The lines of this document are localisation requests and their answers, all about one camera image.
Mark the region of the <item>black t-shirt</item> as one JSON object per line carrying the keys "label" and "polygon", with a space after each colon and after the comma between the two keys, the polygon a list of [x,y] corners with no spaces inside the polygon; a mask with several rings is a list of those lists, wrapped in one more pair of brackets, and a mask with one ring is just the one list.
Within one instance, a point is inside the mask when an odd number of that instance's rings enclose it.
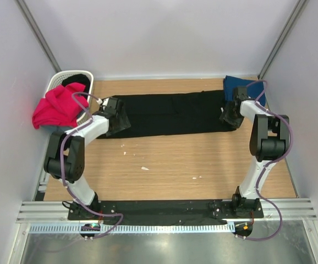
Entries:
{"label": "black t-shirt", "polygon": [[140,138],[230,132],[236,128],[220,120],[225,106],[222,90],[175,94],[116,95],[124,102],[130,127],[99,139]]}

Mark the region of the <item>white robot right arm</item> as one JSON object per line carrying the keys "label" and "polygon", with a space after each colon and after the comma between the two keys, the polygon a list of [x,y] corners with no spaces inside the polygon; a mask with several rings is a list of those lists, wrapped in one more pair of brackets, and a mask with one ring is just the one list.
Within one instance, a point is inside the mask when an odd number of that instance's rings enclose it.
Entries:
{"label": "white robot right arm", "polygon": [[285,158],[292,137],[288,116],[270,112],[248,96],[246,86],[238,86],[233,89],[233,99],[227,103],[220,120],[237,129],[245,118],[253,124],[249,141],[252,160],[230,202],[232,213],[239,218],[259,210],[260,190],[271,169]]}

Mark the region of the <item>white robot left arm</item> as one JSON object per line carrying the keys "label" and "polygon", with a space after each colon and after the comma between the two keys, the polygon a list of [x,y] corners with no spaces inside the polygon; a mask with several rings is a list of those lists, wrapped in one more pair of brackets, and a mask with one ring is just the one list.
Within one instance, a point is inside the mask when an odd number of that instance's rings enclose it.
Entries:
{"label": "white robot left arm", "polygon": [[98,99],[100,109],[88,114],[87,121],[76,128],[51,134],[44,160],[44,171],[59,180],[89,220],[100,212],[97,193],[84,177],[85,148],[100,136],[111,136],[131,127],[123,100]]}

